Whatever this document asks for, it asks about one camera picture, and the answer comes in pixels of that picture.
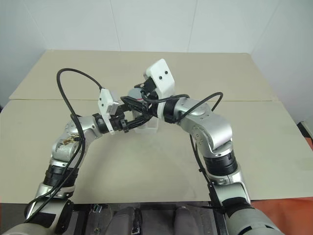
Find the dark box with red edge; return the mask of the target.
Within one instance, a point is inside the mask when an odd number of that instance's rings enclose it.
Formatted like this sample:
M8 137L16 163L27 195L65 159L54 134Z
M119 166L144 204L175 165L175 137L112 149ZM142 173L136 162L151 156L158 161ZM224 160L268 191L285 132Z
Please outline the dark box with red edge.
M297 127L299 131L301 132L302 136L305 138L308 145L310 146L311 150L313 151L313 139L311 138L309 132L305 129L305 127L303 126L301 122L297 124Z

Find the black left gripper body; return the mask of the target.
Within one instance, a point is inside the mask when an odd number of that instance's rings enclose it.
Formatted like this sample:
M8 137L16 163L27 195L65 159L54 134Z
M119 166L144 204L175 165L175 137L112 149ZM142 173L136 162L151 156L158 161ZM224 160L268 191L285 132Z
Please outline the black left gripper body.
M114 131L123 131L124 133L129 132L128 121L123 112L117 112L114 115L111 115L110 123Z

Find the orange red cloth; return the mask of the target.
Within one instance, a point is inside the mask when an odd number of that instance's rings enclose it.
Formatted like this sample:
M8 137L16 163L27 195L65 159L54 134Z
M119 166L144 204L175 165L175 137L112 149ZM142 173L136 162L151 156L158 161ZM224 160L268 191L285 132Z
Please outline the orange red cloth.
M285 235L313 235L313 197L252 201Z

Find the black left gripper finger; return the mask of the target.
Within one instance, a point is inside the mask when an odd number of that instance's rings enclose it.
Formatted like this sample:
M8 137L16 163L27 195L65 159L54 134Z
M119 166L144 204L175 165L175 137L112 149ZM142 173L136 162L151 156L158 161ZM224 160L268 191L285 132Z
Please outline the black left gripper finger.
M152 115L141 115L136 117L135 119L131 120L131 121L127 121L127 127L128 129L135 129L138 128L142 125L144 125L145 123L147 123L153 116Z

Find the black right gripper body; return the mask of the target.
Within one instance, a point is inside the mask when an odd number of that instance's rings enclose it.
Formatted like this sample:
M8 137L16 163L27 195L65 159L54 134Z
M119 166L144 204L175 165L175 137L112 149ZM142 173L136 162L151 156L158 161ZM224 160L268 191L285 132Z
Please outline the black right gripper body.
M141 91L147 98L157 98L156 94L156 85L151 77L148 77L147 80L143 83Z

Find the white plastic box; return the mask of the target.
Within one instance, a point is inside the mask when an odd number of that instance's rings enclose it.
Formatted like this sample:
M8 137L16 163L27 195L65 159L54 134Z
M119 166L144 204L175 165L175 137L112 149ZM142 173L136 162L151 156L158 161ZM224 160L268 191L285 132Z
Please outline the white plastic box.
M137 127L134 131L138 134L155 134L158 130L159 120L156 117L152 117L145 124Z

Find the clear plastic jar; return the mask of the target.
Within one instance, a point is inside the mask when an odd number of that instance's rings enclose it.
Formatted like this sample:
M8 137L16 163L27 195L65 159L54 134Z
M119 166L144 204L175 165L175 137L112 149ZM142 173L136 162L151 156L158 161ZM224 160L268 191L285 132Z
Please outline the clear plastic jar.
M148 105L142 98L133 98L127 96L128 106L133 114L134 119L141 118L142 120L147 120L148 118Z

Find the grey jar lid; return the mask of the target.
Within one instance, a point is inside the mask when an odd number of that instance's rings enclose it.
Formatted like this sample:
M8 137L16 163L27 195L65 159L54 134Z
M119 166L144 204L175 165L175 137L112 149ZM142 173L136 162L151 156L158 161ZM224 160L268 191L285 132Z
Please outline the grey jar lid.
M136 90L135 88L131 89L129 92L128 92L128 96L136 99L137 101L140 101L142 102L143 101L143 98L141 96L141 91L138 91Z

